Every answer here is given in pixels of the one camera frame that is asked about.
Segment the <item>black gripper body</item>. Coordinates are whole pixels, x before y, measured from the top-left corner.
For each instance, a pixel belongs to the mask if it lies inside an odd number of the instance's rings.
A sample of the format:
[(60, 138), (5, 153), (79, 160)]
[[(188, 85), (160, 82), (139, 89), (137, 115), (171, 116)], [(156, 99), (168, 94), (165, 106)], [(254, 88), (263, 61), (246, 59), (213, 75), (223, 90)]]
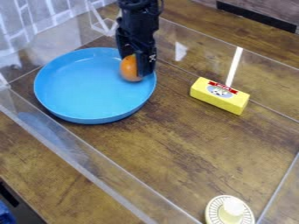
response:
[(164, 0), (116, 0), (121, 16), (117, 28), (129, 33), (135, 50), (155, 47), (155, 32), (159, 30), (159, 16), (164, 10)]

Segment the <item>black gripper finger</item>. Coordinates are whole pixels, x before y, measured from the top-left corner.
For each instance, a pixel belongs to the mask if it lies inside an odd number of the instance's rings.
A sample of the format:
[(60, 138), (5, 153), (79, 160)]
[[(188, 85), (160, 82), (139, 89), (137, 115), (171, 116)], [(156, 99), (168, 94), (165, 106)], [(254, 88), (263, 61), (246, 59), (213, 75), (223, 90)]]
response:
[(121, 28), (116, 29), (116, 47), (121, 58), (132, 55), (136, 51), (132, 36)]
[(136, 50), (135, 58), (136, 58), (136, 75), (140, 78), (144, 78), (155, 71), (156, 48), (151, 47), (145, 51)]

